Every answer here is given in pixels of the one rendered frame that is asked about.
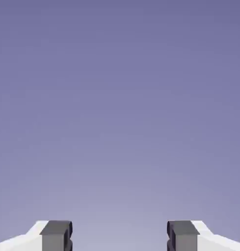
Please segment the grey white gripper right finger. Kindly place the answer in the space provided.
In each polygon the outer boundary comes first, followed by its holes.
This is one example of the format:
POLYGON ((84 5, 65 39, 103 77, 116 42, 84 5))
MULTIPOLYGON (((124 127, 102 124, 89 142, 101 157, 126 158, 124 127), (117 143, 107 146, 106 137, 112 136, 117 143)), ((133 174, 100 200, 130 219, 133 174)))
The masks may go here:
POLYGON ((240 242, 214 234, 200 220, 167 222, 167 251, 240 251, 240 242))

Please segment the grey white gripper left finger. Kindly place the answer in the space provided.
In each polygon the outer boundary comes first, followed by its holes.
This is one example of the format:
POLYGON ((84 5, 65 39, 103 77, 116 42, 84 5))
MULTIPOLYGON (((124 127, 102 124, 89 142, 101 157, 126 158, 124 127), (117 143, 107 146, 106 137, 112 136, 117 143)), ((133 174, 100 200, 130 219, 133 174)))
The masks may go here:
POLYGON ((0 251, 73 251, 72 233, 71 221, 37 221, 27 233, 0 242, 0 251))

